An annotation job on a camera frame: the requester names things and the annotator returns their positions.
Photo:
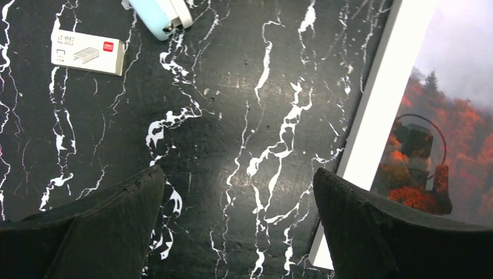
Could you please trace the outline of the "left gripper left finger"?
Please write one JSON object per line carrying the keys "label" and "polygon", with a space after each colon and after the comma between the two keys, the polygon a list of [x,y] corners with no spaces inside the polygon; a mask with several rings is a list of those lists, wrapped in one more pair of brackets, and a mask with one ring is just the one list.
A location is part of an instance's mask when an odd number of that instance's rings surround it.
{"label": "left gripper left finger", "polygon": [[2,278],[140,278],[165,189],[152,166],[66,205],[1,223]]}

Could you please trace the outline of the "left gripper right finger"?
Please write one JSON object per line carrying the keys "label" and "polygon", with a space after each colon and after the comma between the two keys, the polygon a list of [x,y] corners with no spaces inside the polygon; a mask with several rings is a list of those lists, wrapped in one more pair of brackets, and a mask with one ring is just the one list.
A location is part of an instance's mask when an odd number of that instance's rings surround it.
{"label": "left gripper right finger", "polygon": [[492,228],[409,208],[319,168],[313,191],[338,278],[491,278]]}

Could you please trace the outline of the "white picture frame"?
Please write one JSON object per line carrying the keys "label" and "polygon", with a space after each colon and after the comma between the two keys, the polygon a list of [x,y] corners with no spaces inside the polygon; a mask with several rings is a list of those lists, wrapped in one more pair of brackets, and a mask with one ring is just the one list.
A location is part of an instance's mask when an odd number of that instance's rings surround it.
{"label": "white picture frame", "polygon": [[337,174],[492,226],[492,2],[395,1]]}

